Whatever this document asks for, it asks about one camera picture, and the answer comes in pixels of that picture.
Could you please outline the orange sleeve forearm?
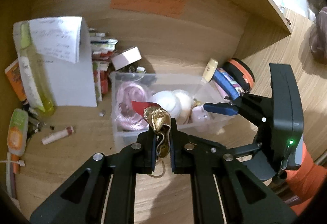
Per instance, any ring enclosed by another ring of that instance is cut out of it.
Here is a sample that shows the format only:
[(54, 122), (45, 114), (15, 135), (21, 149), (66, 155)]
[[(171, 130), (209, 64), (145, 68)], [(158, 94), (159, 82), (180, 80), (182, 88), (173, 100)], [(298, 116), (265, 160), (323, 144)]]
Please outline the orange sleeve forearm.
[(301, 203), (291, 206), (299, 216), (310, 204), (326, 179), (326, 168), (314, 163), (303, 143), (302, 164), (298, 170), (287, 170), (286, 182), (292, 192), (299, 197)]

